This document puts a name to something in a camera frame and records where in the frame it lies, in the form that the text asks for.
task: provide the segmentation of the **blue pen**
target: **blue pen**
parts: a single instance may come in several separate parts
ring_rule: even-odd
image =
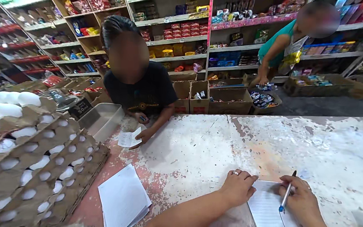
[[[292,174],[293,177],[296,177],[296,170],[294,171],[294,173]],[[284,199],[282,200],[282,203],[280,205],[280,208],[278,209],[278,211],[283,212],[285,214],[285,203],[286,203],[286,199],[288,198],[289,192],[291,191],[291,185],[292,182],[289,183],[288,188],[286,189],[286,193],[284,195]]]

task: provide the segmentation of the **lined notebook page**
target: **lined notebook page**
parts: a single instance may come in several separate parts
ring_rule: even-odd
[[[278,208],[282,199],[276,194],[279,185],[270,181],[256,181],[253,184],[257,191],[247,203],[257,227],[284,227],[284,224],[285,227],[299,226],[287,210],[280,216]]]

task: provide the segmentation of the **black t-shirt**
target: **black t-shirt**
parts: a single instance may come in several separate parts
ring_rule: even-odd
[[[124,84],[108,71],[104,86],[113,103],[121,104],[130,112],[158,114],[178,99],[166,69],[154,61],[149,62],[144,76],[135,84]]]

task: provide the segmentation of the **white paper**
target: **white paper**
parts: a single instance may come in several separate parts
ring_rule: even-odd
[[[131,164],[98,189],[105,227],[132,227],[148,214],[152,204]]]
[[[298,227],[295,218],[285,209],[285,214],[278,211],[282,198],[277,194],[280,183],[256,181],[257,189],[247,202],[257,227]]]
[[[134,147],[142,143],[142,139],[135,139],[141,133],[141,127],[137,128],[135,132],[120,132],[118,136],[118,145],[121,147]]]

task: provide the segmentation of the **clear plastic tray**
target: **clear plastic tray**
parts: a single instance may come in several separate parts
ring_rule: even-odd
[[[81,128],[88,130],[96,142],[104,142],[113,135],[124,115],[124,110],[119,104],[99,103],[81,117],[78,123]]]

